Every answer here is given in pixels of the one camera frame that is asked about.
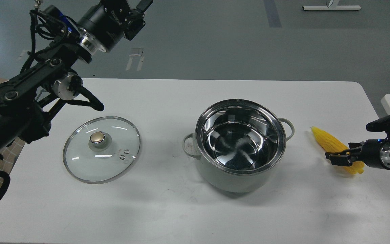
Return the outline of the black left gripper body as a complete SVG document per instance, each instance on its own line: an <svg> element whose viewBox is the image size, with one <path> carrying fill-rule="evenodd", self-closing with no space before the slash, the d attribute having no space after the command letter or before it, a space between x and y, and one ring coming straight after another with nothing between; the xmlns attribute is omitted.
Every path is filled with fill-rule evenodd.
<svg viewBox="0 0 390 244"><path fill-rule="evenodd" d="M79 44L90 54L109 52L123 38L124 23L137 18L126 0L101 0L77 22Z"/></svg>

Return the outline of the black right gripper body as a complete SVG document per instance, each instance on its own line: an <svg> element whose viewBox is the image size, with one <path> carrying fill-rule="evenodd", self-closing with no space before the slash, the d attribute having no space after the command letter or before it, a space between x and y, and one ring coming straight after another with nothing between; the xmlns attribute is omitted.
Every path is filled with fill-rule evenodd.
<svg viewBox="0 0 390 244"><path fill-rule="evenodd" d="M364 142L361 161L370 168L390 170L390 142L386 139L370 139Z"/></svg>

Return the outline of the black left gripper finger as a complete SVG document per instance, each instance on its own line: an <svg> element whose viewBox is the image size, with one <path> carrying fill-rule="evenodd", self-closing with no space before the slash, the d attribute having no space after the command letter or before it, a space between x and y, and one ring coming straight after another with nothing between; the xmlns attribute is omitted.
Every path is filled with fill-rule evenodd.
<svg viewBox="0 0 390 244"><path fill-rule="evenodd" d="M153 0L141 0L134 9L131 10L132 15L144 16L147 9L151 6Z"/></svg>
<svg viewBox="0 0 390 244"><path fill-rule="evenodd" d="M133 40L144 26L145 21L143 16L126 21L123 28L123 37L127 40Z"/></svg>

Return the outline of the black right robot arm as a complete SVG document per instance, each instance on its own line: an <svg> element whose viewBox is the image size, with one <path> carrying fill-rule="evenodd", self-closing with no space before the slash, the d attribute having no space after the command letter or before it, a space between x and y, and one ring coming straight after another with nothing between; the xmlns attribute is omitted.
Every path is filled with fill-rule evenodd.
<svg viewBox="0 0 390 244"><path fill-rule="evenodd" d="M385 132L385 139L369 139L349 143L349 149L326 152L325 157L332 165L351 167L355 162L363 162L370 168L390 170L390 115L366 125L369 132Z"/></svg>

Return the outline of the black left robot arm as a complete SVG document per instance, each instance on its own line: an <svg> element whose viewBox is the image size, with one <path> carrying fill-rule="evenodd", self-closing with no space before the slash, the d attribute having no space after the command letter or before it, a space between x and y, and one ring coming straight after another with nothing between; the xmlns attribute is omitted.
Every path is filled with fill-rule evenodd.
<svg viewBox="0 0 390 244"><path fill-rule="evenodd" d="M0 150L17 139L30 144L49 135L51 121L65 104L97 111L104 104L83 86L72 69L77 60L90 63L96 51L109 52L122 39L132 40L145 26L153 1L131 8L126 0L101 0L79 21L54 5L40 10L35 1L31 18L31 51L20 74L0 83ZM10 184L0 170L0 201Z"/></svg>

